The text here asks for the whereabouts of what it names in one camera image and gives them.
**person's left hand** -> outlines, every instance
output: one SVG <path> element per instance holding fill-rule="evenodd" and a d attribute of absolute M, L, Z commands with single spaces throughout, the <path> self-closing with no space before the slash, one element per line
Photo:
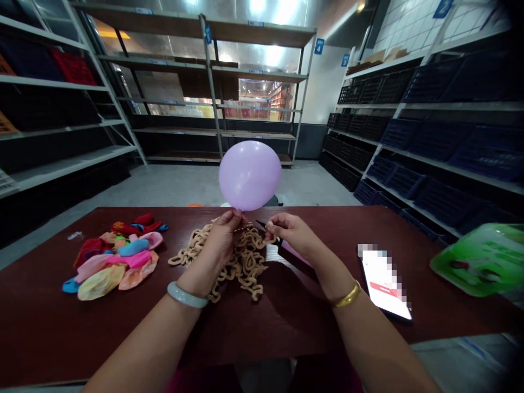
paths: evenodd
<path fill-rule="evenodd" d="M 204 249 L 208 258 L 216 257 L 216 262 L 224 267 L 233 253 L 233 245 L 242 236 L 247 218 L 240 210 L 229 210 L 222 214 L 211 227 Z"/>

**pink balloon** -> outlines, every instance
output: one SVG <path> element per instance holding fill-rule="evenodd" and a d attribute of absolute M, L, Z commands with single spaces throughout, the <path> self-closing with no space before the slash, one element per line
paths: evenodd
<path fill-rule="evenodd" d="M 282 166 L 275 151 L 257 141 L 231 147 L 220 163 L 218 180 L 225 200 L 234 208 L 252 211 L 275 194 Z"/>

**wooden table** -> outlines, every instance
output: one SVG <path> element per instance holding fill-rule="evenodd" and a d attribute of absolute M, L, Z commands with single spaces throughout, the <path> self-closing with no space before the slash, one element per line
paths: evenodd
<path fill-rule="evenodd" d="M 165 294 L 182 267 L 167 259 L 185 247 L 191 232 L 224 208 L 103 207 L 64 229 L 0 271 L 0 388 L 88 379 Z M 301 216 L 362 280 L 359 243 L 377 243 L 391 253 L 412 302 L 414 324 L 397 325 L 409 343 L 438 338 L 512 331 L 522 312 L 499 295 L 471 297 L 429 268 L 439 248 L 409 223 L 382 206 L 267 207 L 248 219 L 267 221 L 287 211 Z M 155 272 L 137 288 L 114 290 L 81 302 L 61 292 L 75 275 L 73 261 L 86 239 L 98 237 L 115 221 L 132 222 L 151 212 L 170 225 Z M 81 231 L 85 237 L 68 240 Z M 269 267 L 260 278 L 258 303 L 236 282 L 209 305 L 198 321 L 181 367 L 248 362 L 325 353 L 342 348 L 338 328 L 315 280 L 268 250 Z"/>

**gray floor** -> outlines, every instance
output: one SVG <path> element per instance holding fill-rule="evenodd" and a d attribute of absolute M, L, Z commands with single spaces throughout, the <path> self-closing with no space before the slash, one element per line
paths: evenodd
<path fill-rule="evenodd" d="M 285 206 L 361 205 L 318 162 L 298 161 L 284 169 L 276 193 Z M 0 269 L 71 225 L 99 206 L 220 206 L 224 202 L 218 185 L 217 166 L 150 165 L 132 171 L 129 179 L 83 201 L 53 218 L 34 232 L 0 250 Z M 490 392 L 504 370 L 508 354 L 515 350 L 511 337 L 470 337 L 482 354 L 462 338 L 438 340 L 413 346 L 445 392 Z M 249 391 L 258 391 L 252 380 Z M 78 386 L 21 388 L 0 393 L 76 393 Z"/>

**tangled rope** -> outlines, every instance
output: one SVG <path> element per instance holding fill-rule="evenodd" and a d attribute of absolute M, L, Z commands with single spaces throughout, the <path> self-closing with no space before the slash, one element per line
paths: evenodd
<path fill-rule="evenodd" d="M 168 260 L 170 265 L 188 265 L 194 261 L 200 251 L 203 249 L 206 239 L 209 236 L 211 227 L 217 219 L 211 221 L 211 224 L 204 226 L 203 229 L 195 229 L 189 238 L 186 248 L 181 249 L 178 254 Z M 208 298 L 216 303 L 222 297 L 218 292 L 220 282 L 224 280 L 233 280 L 235 277 L 240 283 L 240 288 L 251 292 L 254 301 L 258 301 L 258 296 L 264 293 L 264 287 L 257 283 L 257 277 L 264 271 L 263 263 L 265 258 L 258 252 L 266 245 L 274 243 L 276 238 L 265 240 L 259 235 L 253 223 L 248 222 L 244 234 L 239 241 L 233 246 L 233 254 L 226 263 L 226 266 L 220 274 L 209 294 Z"/>

